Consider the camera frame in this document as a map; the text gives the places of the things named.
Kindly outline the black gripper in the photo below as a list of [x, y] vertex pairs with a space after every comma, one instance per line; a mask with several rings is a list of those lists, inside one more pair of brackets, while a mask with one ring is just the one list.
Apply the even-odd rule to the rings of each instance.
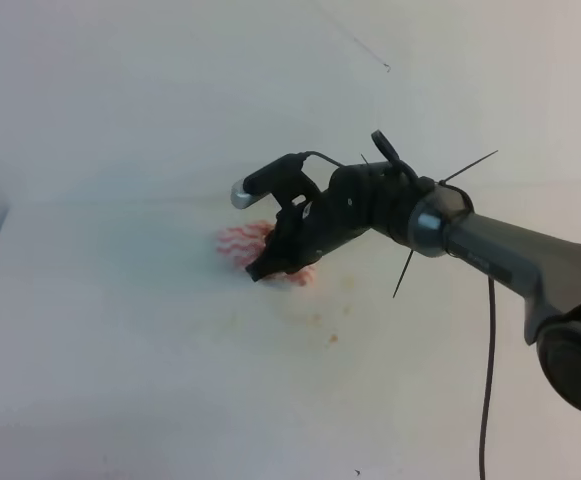
[[254, 282], [296, 273], [368, 230], [406, 246], [422, 197], [423, 179], [394, 166], [339, 168], [317, 198], [280, 209], [264, 250], [245, 270]]

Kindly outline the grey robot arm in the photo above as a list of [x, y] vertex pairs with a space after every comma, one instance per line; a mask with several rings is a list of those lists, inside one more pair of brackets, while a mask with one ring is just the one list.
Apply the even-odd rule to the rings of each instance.
[[452, 256], [524, 300], [525, 341], [581, 411], [581, 244], [479, 215], [462, 190], [388, 163], [338, 168], [320, 190], [300, 163], [276, 161], [235, 184], [232, 203], [266, 196], [280, 209], [247, 268], [253, 280], [295, 273], [368, 230], [429, 258]]

